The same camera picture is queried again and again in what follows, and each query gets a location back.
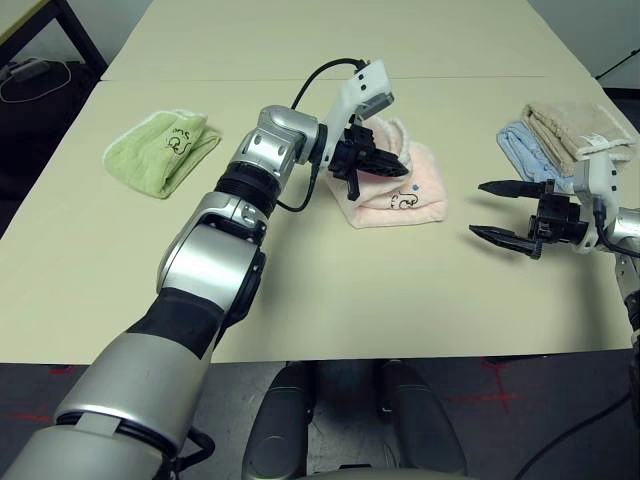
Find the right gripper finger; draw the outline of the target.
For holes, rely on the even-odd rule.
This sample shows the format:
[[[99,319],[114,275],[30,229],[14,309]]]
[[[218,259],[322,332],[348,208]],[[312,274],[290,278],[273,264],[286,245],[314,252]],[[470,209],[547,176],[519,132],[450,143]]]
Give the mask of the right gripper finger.
[[[542,253],[542,242],[516,235],[513,231],[483,225],[470,225],[469,230],[491,244],[529,258],[539,258]]]
[[[506,198],[539,198],[541,195],[540,183],[518,180],[489,181],[480,184],[478,189]]]

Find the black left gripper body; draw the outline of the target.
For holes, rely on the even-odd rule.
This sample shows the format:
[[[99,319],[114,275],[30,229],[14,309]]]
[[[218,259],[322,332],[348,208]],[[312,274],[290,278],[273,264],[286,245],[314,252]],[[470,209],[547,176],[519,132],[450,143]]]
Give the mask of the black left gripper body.
[[[373,131],[359,125],[345,129],[344,138],[336,144],[328,170],[334,178],[346,183],[348,200],[359,198],[358,172],[371,172],[374,151]]]

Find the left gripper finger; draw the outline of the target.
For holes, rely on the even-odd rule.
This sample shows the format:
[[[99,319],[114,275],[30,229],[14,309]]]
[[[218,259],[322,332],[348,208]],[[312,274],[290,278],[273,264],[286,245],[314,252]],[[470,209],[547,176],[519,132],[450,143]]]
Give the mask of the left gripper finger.
[[[398,159],[397,155],[391,152],[387,152],[380,149],[374,149],[373,151],[367,153],[365,156],[365,159],[362,161],[362,164],[373,164],[373,163],[392,164],[392,163],[402,163],[402,162]]]
[[[371,175],[387,178],[397,178],[409,173],[409,170],[402,163],[392,164],[360,164],[358,170]]]

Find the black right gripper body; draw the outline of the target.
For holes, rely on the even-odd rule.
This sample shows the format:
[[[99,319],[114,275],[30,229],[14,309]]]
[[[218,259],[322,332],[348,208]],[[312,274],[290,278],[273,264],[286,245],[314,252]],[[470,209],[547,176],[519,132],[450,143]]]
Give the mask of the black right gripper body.
[[[580,205],[571,202],[569,196],[556,193],[553,180],[536,184],[534,197],[538,206],[529,220],[527,237],[533,242],[530,258],[539,259],[544,244],[578,245],[584,239],[588,223],[580,219]]]

